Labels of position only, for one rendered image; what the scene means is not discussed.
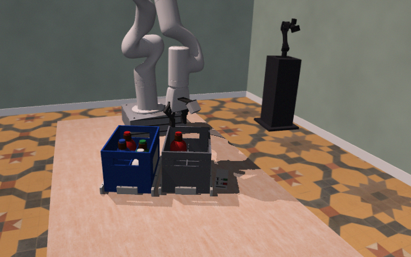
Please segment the blue plastic crate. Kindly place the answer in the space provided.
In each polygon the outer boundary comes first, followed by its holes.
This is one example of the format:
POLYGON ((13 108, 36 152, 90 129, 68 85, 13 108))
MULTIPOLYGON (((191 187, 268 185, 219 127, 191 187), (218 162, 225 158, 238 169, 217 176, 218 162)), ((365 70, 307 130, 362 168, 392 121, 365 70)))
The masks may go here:
POLYGON ((138 193, 151 194, 159 158, 158 126, 118 125, 101 150, 104 192, 117 192, 117 186, 130 186, 138 187, 138 193), (136 150, 139 148, 139 141, 146 140, 149 152, 115 151, 118 148, 119 140, 124 139, 125 131, 149 132, 149 138, 131 137, 136 143, 136 150), (134 159, 138 159, 138 166, 132 165, 134 159))

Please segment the white bottle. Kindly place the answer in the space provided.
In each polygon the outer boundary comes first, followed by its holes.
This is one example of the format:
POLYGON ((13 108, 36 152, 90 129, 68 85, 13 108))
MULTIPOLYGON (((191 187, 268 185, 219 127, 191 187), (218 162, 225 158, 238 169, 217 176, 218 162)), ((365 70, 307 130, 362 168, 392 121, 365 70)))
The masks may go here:
MULTIPOLYGON (((145 151, 144 149, 138 149, 137 152, 145 152, 145 151)), ((132 162, 132 165, 139 165, 138 159, 134 159, 134 161, 132 162)))

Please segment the blue bottle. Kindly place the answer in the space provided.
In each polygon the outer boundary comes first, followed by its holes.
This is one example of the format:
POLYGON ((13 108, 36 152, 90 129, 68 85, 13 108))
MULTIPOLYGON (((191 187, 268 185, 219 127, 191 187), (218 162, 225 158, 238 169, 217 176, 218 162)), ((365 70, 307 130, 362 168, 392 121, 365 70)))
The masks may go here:
MULTIPOLYGON (((127 148, 125 139, 120 139, 118 142, 118 148, 116 151, 130 152, 131 150, 127 148)), ((117 159, 117 158, 114 158, 117 159)), ((131 160, 131 159, 117 159, 117 160, 131 160)))

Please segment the red bottle with pink label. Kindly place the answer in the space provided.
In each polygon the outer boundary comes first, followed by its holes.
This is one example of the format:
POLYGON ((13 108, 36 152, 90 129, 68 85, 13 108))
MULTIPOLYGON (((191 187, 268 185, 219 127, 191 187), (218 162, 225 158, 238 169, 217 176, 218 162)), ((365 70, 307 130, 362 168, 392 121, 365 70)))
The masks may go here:
POLYGON ((182 139, 180 131, 175 133, 175 139, 171 142, 170 151, 186 152, 186 142, 182 139))

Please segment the green bottle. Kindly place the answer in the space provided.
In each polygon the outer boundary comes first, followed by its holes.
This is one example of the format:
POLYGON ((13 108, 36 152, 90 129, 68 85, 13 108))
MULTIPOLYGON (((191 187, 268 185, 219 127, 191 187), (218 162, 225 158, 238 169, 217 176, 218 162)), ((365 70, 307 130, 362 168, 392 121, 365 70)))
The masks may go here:
POLYGON ((145 152, 149 152, 149 149, 147 148, 146 140, 139 141, 139 149, 144 149, 145 152))

